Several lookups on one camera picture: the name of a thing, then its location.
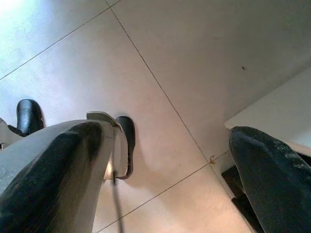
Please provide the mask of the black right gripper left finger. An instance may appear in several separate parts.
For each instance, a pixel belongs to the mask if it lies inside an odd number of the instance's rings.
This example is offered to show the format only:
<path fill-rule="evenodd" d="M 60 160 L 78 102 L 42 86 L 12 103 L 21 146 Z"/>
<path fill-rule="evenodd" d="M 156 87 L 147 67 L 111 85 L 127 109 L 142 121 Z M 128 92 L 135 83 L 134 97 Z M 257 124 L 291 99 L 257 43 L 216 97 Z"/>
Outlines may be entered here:
<path fill-rule="evenodd" d="M 3 233 L 89 233 L 103 176 L 97 122 L 45 128 L 0 154 Z"/>

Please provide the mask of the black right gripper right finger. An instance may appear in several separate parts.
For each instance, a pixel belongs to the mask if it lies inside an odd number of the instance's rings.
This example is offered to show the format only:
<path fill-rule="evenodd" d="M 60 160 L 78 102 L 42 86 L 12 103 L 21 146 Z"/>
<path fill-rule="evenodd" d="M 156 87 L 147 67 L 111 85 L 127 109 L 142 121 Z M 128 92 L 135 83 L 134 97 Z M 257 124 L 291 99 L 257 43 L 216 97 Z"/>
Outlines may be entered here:
<path fill-rule="evenodd" d="M 309 233 L 310 165 L 286 143 L 252 127 L 233 127 L 229 148 L 263 230 Z"/>

